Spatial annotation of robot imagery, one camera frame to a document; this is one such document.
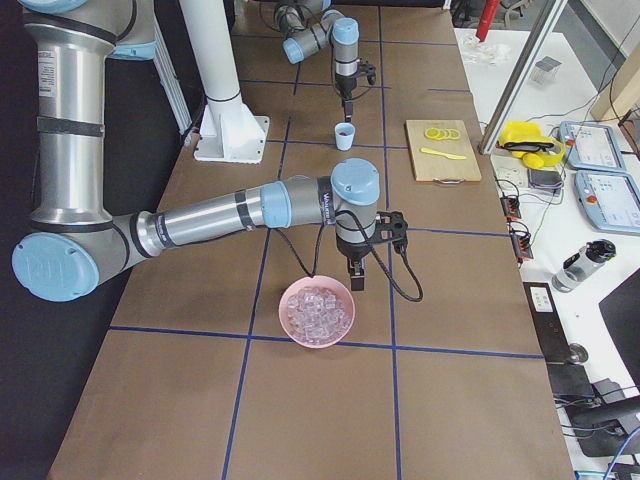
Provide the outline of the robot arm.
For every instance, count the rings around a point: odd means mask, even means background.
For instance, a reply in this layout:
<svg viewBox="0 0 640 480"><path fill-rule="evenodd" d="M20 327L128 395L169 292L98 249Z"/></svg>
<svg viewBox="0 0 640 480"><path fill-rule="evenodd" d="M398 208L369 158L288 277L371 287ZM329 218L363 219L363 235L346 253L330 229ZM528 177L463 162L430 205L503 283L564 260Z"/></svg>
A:
<svg viewBox="0 0 640 480"><path fill-rule="evenodd" d="M84 297L179 247L261 228L332 226L349 284L364 286L380 174L345 158L187 206L160 204L196 126L152 1L23 1L37 51L37 176L16 280L53 302Z"/></svg>
<svg viewBox="0 0 640 480"><path fill-rule="evenodd" d="M334 85L344 121L353 117L353 91L364 65L359 56L358 22L331 8L330 1L279 1L273 13L282 47L291 64L301 63L326 47L332 48Z"/></svg>

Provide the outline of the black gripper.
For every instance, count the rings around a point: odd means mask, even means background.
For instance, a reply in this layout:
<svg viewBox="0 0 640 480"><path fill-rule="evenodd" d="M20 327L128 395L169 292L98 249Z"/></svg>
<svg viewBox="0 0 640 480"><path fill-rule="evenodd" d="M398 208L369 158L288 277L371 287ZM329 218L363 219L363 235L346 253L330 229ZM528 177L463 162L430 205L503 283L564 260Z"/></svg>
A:
<svg viewBox="0 0 640 480"><path fill-rule="evenodd" d="M365 289L365 260L371 253L368 237L358 229L336 228L336 244L340 253L347 259L350 277L350 290L357 292Z"/></svg>
<svg viewBox="0 0 640 480"><path fill-rule="evenodd" d="M351 123L353 119L353 90L357 87L356 75L341 75L336 73L334 75L335 87L342 102L344 121Z"/></svg>

